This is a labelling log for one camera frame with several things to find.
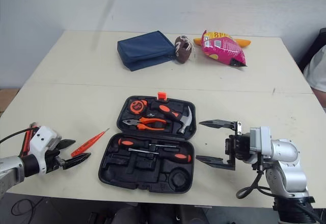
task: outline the claw hammer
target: claw hammer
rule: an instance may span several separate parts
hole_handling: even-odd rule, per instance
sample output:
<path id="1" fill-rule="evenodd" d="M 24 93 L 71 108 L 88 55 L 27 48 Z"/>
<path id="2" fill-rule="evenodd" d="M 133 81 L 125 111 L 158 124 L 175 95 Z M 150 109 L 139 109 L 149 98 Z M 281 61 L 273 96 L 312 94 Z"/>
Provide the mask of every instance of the claw hammer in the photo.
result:
<path id="1" fill-rule="evenodd" d="M 190 110 L 189 106 L 188 106 L 188 116 L 184 116 L 179 112 L 172 111 L 166 105 L 160 104 L 158 102 L 153 102 L 151 108 L 159 110 L 160 112 L 162 112 L 163 114 L 165 114 L 166 116 L 168 116 L 174 121 L 180 121 L 182 123 L 182 127 L 178 130 L 178 133 L 180 134 L 184 134 L 186 127 L 189 126 L 193 120 L 192 111 Z"/>

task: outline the white wall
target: white wall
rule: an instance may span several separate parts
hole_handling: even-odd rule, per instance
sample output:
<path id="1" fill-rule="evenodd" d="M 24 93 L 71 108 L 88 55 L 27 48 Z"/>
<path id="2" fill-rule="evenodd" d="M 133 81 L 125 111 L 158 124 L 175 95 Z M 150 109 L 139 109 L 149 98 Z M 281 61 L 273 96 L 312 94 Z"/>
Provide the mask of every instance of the white wall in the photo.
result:
<path id="1" fill-rule="evenodd" d="M 21 86 L 64 29 L 280 36 L 298 60 L 326 26 L 326 0 L 0 1 L 0 87 Z"/>

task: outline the navy blue bag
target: navy blue bag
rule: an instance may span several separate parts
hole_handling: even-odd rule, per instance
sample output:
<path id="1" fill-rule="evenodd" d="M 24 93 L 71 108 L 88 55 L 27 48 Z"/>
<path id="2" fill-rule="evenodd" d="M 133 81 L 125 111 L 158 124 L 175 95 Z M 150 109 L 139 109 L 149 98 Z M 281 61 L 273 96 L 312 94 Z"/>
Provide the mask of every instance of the navy blue bag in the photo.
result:
<path id="1" fill-rule="evenodd" d="M 175 47 L 160 31 L 118 41 L 118 53 L 131 71 L 175 59 Z"/>

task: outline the cable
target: cable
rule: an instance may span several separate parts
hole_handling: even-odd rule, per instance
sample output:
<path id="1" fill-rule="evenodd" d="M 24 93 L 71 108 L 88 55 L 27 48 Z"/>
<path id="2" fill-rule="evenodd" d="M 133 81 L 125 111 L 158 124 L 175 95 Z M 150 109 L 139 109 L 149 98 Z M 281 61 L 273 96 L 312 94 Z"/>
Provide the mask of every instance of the cable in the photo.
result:
<path id="1" fill-rule="evenodd" d="M 2 142 L 4 142 L 5 140 L 7 140 L 7 139 L 13 137 L 13 136 L 16 136 L 16 135 L 21 134 L 21 133 L 26 132 L 26 131 L 31 131 L 31 130 L 33 130 L 33 129 L 34 129 L 34 128 L 27 128 L 27 129 L 25 129 L 25 130 L 21 130 L 21 131 L 15 132 L 14 134 L 11 134 L 11 135 L 9 135 L 9 136 L 6 136 L 4 139 L 1 139 L 1 140 L 0 140 L 0 144 L 1 144 Z"/>
<path id="2" fill-rule="evenodd" d="M 242 188 L 240 189 L 237 193 L 236 193 L 236 197 L 238 199 L 244 199 L 245 197 L 247 197 L 254 189 L 257 189 L 258 191 L 260 191 L 262 194 L 264 195 L 267 195 L 267 196 L 270 196 L 270 197 L 277 197 L 277 195 L 275 194 L 272 194 L 272 193 L 269 193 L 269 192 L 265 192 L 263 191 L 262 189 L 264 190 L 269 190 L 270 189 L 268 187 L 262 187 L 262 186 L 259 186 L 258 185 L 258 182 L 260 181 L 261 179 L 261 176 L 263 175 L 263 173 L 258 173 L 254 182 L 251 184 L 251 186 L 249 187 L 245 187 L 245 188 Z"/>
<path id="3" fill-rule="evenodd" d="M 14 216 L 20 216 L 20 215 L 24 215 L 24 214 L 26 214 L 26 213 L 29 213 L 30 211 L 31 211 L 31 215 L 30 215 L 30 218 L 29 218 L 29 221 L 27 222 L 27 224 L 30 224 L 31 222 L 32 222 L 32 219 L 33 219 L 33 217 L 34 217 L 34 214 L 35 214 L 35 208 L 36 208 L 36 206 L 38 206 L 40 203 L 41 203 L 41 201 L 44 199 L 44 197 L 43 198 L 41 198 L 36 204 L 34 204 L 34 202 L 33 201 L 31 201 L 31 200 L 29 200 L 29 199 L 22 199 L 22 200 L 19 200 L 19 201 L 17 201 L 12 207 L 11 207 L 11 214 L 12 215 L 14 215 Z M 19 211 L 19 204 L 21 203 L 21 202 L 23 202 L 23 201 L 28 201 L 29 202 L 29 204 L 31 205 L 31 208 L 29 209 L 29 210 L 27 210 L 27 211 L 25 211 L 25 212 L 21 212 L 21 211 Z M 14 212 L 14 208 L 17 206 L 17 210 L 19 211 L 19 213 L 15 213 Z"/>
<path id="4" fill-rule="evenodd" d="M 301 209 L 302 211 L 306 212 L 310 217 L 314 218 L 315 221 L 319 222 L 320 224 L 324 224 L 325 222 L 323 222 L 318 215 L 316 215 L 314 212 L 307 210 L 305 207 L 302 207 L 299 204 L 296 204 L 295 206 L 297 206 L 299 209 Z"/>

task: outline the chip bag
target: chip bag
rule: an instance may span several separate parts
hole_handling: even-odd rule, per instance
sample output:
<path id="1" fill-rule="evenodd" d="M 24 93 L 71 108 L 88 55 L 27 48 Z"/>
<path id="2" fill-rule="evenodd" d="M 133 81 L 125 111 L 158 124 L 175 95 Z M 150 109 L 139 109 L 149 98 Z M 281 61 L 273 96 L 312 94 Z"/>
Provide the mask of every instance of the chip bag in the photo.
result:
<path id="1" fill-rule="evenodd" d="M 226 33 L 207 32 L 202 35 L 203 52 L 223 64 L 233 67 L 246 66 L 242 48 Z"/>

